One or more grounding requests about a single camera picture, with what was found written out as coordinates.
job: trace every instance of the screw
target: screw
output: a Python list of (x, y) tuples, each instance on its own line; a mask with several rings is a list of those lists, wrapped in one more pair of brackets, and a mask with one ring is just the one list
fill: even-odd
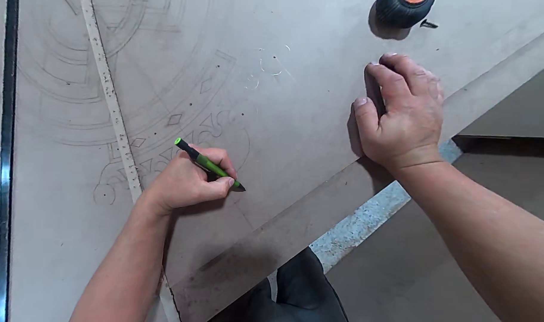
[(436, 25), (433, 22), (429, 22), (429, 21), (427, 21), (427, 19), (425, 19), (425, 20), (421, 21), (421, 24), (419, 25), (419, 28), (420, 27), (427, 27), (427, 28), (435, 29), (435, 28), (438, 28), (439, 25)]

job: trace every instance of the fingernail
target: fingernail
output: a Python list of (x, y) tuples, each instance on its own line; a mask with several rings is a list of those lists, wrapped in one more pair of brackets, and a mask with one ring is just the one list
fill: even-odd
[(366, 104), (367, 102), (368, 102), (367, 97), (359, 97), (359, 98), (355, 99), (355, 102), (353, 102), (353, 107), (358, 108), (358, 107)]

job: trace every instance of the green mechanical pencil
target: green mechanical pencil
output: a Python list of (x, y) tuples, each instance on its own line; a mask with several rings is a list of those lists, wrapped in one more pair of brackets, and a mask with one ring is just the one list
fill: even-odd
[[(196, 162), (198, 165), (204, 169), (213, 172), (219, 177), (230, 177), (224, 170), (222, 170), (218, 165), (215, 165), (208, 157), (200, 154), (199, 151), (191, 148), (183, 139), (177, 137), (175, 140), (175, 145), (179, 147), (184, 152), (191, 157), (191, 159)], [(246, 191), (246, 188), (243, 187), (238, 180), (234, 180), (233, 187), (239, 188), (241, 191)]]

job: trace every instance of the measuring tape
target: measuring tape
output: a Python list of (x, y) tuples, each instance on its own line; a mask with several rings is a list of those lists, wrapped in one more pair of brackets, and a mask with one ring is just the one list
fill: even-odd
[(423, 20), (435, 0), (377, 0), (376, 19), (385, 25), (407, 29)]

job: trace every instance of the hand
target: hand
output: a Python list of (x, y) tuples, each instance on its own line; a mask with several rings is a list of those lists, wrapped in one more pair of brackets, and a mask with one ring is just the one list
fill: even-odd
[(226, 197), (237, 177), (226, 150), (197, 146), (194, 148), (219, 165), (232, 178), (224, 177), (207, 182), (206, 172), (195, 165), (186, 152), (179, 151), (138, 202), (142, 201), (152, 207), (156, 213), (168, 215), (175, 208)]
[(381, 86), (387, 113), (381, 120), (367, 98), (353, 106), (363, 152), (371, 160), (394, 170), (440, 162), (443, 90), (439, 79), (409, 57), (385, 54), (366, 71)]

